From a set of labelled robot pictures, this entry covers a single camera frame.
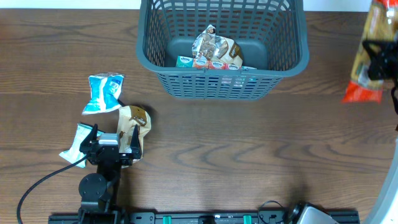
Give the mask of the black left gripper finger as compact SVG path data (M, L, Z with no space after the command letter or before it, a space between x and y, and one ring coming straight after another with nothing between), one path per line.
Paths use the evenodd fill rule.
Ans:
M98 125L95 124L86 138L84 138L84 140L81 142L80 152L90 152L92 150L93 144L96 143L97 133Z
M130 150L133 159L140 159L142 156L141 144L139 141L139 126L136 124L132 132L132 138L130 143Z

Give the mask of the orange pasta packet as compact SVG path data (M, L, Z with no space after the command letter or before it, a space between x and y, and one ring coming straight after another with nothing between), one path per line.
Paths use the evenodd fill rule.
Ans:
M368 69L371 60L364 40L397 41L397 0L374 0L368 12L361 41L351 70L351 80L342 99L344 103L380 102L385 80L371 80Z

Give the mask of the tan brown snack bag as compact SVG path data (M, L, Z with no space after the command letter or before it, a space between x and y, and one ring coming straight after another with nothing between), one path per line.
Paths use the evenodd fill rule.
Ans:
M116 132L120 139L120 153L131 152L129 147L135 125L139 128L138 138L141 147L141 157L139 159L133 159L133 163L141 160L144 156L144 137L151 130L151 118L148 112L138 106L120 107L118 129Z

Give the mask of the colourful tissue multipack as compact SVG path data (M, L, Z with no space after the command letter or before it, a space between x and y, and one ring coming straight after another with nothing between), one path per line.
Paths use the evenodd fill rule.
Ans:
M191 57L184 57L178 56L176 67L180 68L207 68L210 70L256 70L254 67L248 66L237 66L234 64L226 64L216 61L209 61L203 59L195 59ZM243 78L236 78L234 81L234 87L242 87L245 81L245 77ZM221 83L222 84L231 84L232 78L231 77L223 77Z

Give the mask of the beige brown cookie bag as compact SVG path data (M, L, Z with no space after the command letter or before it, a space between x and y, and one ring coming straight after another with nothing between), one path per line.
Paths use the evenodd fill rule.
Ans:
M216 27L209 25L192 45L194 58L234 64L241 67L243 64L243 53L240 46L227 37L216 35Z

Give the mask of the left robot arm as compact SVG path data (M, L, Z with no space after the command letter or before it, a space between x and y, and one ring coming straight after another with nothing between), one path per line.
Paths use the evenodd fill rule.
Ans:
M79 223L129 223L129 215L116 205L121 178L121 168L131 166L134 159L142 156L139 142L139 127L134 126L130 143L131 152L120 152L118 134L104 133L97 136L98 126L80 144L90 164L97 167L95 173L86 175L78 190L81 207L78 212Z

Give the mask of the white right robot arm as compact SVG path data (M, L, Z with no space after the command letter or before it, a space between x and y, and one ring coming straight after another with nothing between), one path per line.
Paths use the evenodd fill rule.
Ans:
M391 97L397 110L397 41L364 40L363 48L369 55L371 64L368 76L372 80L392 80L394 87ZM359 223L354 211L324 212L309 203L299 203L286 215L284 223ZM366 223L397 223L397 153L383 183L375 206L365 220Z

